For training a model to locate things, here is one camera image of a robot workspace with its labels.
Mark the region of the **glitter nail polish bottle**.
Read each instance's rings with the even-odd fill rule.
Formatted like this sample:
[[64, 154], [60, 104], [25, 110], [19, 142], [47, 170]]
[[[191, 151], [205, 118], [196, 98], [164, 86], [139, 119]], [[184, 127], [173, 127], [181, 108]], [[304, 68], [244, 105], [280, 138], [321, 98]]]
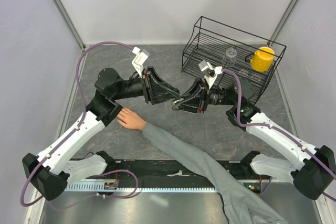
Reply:
[[183, 109], [183, 99], [177, 99], [172, 102], [172, 110], [173, 111], [180, 111]]

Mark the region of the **grey sleeved forearm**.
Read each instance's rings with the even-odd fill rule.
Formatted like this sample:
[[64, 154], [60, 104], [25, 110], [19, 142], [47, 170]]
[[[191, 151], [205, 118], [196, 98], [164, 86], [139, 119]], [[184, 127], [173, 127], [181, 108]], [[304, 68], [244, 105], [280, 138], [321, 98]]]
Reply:
[[229, 223], [287, 223], [207, 153], [150, 123], [143, 128], [142, 136], [190, 171], [206, 177], [219, 191]]

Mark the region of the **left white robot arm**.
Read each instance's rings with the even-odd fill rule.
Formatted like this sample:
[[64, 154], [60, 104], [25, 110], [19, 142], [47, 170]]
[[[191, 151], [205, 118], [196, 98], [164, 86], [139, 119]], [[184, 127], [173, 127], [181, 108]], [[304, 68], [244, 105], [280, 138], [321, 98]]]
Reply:
[[122, 110], [117, 100], [143, 96], [146, 103], [158, 104], [180, 96], [179, 90], [162, 80], [151, 66], [142, 70], [137, 78], [128, 80], [123, 80], [115, 69], [105, 68], [99, 72], [94, 86], [95, 96], [77, 122], [49, 147], [37, 155], [28, 153], [22, 159], [26, 184], [32, 184], [47, 201], [54, 200], [68, 185], [86, 177], [114, 175], [115, 165], [104, 152], [87, 161], [69, 161], [117, 117]]

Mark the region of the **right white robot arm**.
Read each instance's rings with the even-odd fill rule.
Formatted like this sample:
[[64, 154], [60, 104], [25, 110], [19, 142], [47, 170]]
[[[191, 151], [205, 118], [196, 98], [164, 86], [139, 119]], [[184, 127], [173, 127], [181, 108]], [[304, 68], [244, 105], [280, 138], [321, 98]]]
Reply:
[[277, 150], [285, 160], [255, 154], [240, 166], [248, 179], [257, 174], [267, 175], [292, 183], [309, 199], [325, 194], [335, 180], [335, 157], [329, 147], [307, 143], [272, 121], [242, 94], [249, 87], [246, 79], [234, 77], [228, 89], [210, 88], [205, 80], [197, 78], [181, 97], [173, 102], [175, 111], [203, 113], [209, 105], [231, 105], [226, 111], [229, 121], [243, 131], [258, 137]]

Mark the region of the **person's bare hand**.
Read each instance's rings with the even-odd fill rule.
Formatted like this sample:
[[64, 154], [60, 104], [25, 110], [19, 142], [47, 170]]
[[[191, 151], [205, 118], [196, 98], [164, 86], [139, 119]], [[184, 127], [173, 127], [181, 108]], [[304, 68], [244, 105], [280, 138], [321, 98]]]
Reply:
[[118, 113], [117, 118], [120, 125], [131, 130], [142, 131], [146, 125], [146, 121], [144, 119], [128, 108], [123, 108]]

